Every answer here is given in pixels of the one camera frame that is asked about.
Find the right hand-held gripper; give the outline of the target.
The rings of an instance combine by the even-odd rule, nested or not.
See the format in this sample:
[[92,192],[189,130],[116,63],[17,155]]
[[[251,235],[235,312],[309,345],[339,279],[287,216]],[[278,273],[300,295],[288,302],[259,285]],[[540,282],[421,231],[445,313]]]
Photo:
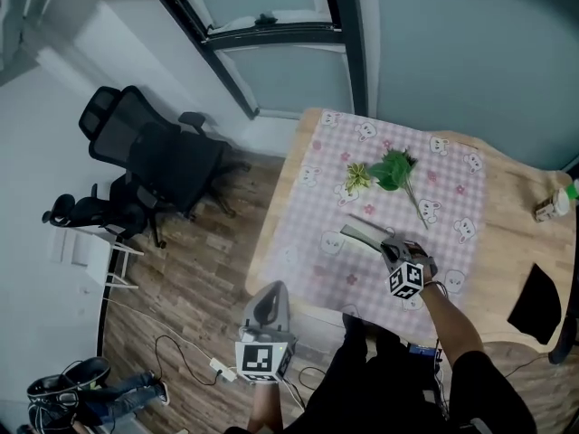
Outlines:
[[390,239],[394,236],[391,228],[384,229],[349,214],[340,234],[347,242],[366,250],[382,252],[389,271],[388,289],[393,297],[410,299],[420,293],[425,283],[425,267],[433,277],[438,273],[434,258],[428,256],[419,243]]

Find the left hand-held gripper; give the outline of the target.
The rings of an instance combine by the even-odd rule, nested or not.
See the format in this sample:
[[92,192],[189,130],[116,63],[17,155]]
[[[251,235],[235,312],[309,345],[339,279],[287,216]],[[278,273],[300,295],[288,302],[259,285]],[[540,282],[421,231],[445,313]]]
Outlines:
[[[290,299],[282,281],[262,288],[244,309],[246,326],[290,330]],[[243,327],[235,343],[236,372],[250,383],[283,382],[295,354],[297,337],[291,333]]]

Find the person's right forearm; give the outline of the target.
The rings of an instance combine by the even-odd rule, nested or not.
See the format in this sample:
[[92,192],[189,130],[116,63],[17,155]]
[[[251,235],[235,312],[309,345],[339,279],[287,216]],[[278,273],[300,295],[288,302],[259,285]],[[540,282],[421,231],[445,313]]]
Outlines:
[[443,352],[451,366],[469,352],[484,352],[478,331],[471,321],[430,281],[420,293],[434,323]]

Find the person's left forearm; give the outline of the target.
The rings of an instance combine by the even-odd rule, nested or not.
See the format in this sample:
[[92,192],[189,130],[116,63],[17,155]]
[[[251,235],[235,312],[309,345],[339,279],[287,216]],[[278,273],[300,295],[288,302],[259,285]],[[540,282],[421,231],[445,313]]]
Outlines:
[[258,434],[263,430],[274,434],[283,431],[283,421],[280,406],[280,387],[277,383],[256,383],[247,430]]

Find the pink checked tablecloth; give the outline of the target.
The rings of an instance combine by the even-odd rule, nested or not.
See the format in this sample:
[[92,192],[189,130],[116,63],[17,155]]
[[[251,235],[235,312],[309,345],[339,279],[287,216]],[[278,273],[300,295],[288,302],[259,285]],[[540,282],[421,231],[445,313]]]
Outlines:
[[284,164],[253,263],[261,283],[280,280],[315,307],[352,307],[415,341],[434,338],[422,300],[393,296],[382,255],[342,234],[374,226],[435,259],[461,306],[483,228],[485,157],[439,135],[327,109],[307,111]]

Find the small yellow-green artificial flower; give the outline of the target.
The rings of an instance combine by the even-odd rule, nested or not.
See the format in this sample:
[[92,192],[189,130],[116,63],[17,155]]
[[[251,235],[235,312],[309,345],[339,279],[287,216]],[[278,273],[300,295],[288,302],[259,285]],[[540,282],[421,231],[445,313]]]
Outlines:
[[346,190],[352,194],[359,188],[369,188],[371,185],[371,176],[367,172],[364,163],[352,163],[346,167],[347,178],[345,181]]

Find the green artificial leaf sprig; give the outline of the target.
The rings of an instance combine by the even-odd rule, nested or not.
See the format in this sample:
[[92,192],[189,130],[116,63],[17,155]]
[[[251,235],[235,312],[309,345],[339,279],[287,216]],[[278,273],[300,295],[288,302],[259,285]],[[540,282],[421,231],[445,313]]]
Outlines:
[[371,165],[367,172],[387,192],[394,192],[399,189],[404,190],[422,224],[425,228],[428,228],[427,222],[419,209],[411,182],[412,172],[417,163],[418,160],[411,156],[408,149],[404,151],[390,149],[382,156],[382,160]]

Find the white power strip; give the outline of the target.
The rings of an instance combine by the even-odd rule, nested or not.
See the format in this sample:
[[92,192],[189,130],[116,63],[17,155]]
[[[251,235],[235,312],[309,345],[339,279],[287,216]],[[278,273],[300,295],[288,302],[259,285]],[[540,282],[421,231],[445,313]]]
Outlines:
[[228,366],[216,358],[212,358],[209,363],[210,367],[222,376],[227,382],[234,382],[237,379],[237,371],[235,366]]

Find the person's black clothing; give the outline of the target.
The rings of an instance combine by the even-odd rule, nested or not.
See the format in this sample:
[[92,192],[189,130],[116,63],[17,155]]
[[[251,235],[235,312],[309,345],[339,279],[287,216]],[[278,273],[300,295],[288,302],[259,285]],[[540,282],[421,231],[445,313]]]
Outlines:
[[444,416],[426,400],[397,335],[380,330],[369,358],[364,322],[342,318],[342,346],[305,411],[280,434],[537,434],[528,407],[485,353],[454,363]]

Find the black cloth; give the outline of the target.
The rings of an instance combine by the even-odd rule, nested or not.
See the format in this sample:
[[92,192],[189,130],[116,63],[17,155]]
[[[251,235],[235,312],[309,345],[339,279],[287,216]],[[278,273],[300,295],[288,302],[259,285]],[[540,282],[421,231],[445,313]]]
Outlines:
[[562,319],[554,281],[537,265],[531,269],[508,323],[520,333],[547,345]]

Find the patterned white-lidded cup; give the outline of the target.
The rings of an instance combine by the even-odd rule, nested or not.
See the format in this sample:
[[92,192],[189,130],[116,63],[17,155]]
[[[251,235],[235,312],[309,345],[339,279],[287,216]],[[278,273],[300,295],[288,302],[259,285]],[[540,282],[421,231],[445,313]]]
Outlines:
[[533,216],[536,222],[545,222],[565,216],[569,211],[570,198],[566,190],[560,188],[535,206]]

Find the tall black mesh office chair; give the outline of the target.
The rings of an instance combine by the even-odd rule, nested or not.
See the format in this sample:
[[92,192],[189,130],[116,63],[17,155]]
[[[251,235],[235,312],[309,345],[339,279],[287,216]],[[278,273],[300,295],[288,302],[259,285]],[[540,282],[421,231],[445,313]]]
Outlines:
[[235,211],[214,181],[250,166],[233,161],[231,145],[204,132],[204,115],[186,112],[179,121],[166,120],[135,86],[101,86],[83,110],[79,127],[90,141],[92,158],[124,168],[158,200],[187,215],[208,196],[232,218]]

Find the black rounded seat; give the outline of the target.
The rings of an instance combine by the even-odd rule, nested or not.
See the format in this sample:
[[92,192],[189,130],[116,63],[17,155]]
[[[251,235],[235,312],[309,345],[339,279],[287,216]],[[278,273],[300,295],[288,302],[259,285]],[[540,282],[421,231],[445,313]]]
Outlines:
[[91,357],[62,373],[60,381],[68,387],[92,390],[101,387],[110,374],[109,361],[104,357]]

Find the low black office chair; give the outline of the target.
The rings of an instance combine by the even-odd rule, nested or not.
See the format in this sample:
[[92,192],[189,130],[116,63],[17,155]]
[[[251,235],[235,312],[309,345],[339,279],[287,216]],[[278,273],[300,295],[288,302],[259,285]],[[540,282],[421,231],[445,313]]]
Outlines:
[[89,196],[76,200],[72,195],[60,195],[42,222],[60,228],[96,226],[123,240],[129,240],[150,229],[154,245],[163,249],[166,242],[159,239],[157,214],[164,206],[159,197],[145,188],[131,173],[125,173],[111,184],[109,198],[97,196],[98,186],[91,187]]

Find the black recorder with screen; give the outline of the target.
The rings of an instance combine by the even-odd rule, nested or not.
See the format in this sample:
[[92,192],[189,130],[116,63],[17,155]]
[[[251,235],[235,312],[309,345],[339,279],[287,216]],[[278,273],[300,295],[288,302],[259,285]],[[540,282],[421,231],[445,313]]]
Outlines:
[[441,361],[441,348],[438,345],[427,347],[418,344],[406,346],[412,364],[436,365]]

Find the black metal door frame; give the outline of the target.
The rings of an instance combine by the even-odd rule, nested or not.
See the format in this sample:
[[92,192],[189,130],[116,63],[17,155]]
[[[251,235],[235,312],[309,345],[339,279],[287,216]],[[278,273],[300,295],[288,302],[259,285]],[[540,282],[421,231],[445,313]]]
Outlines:
[[242,85],[233,78],[217,53],[222,50],[280,44],[342,45],[346,49],[347,71],[352,91],[353,110],[367,116],[370,112],[365,41],[360,0],[326,0],[328,22],[278,22],[267,26],[249,26],[212,32],[200,12],[187,0],[159,0],[189,41],[200,52],[217,78],[233,96],[245,115],[254,119],[260,108],[252,106]]

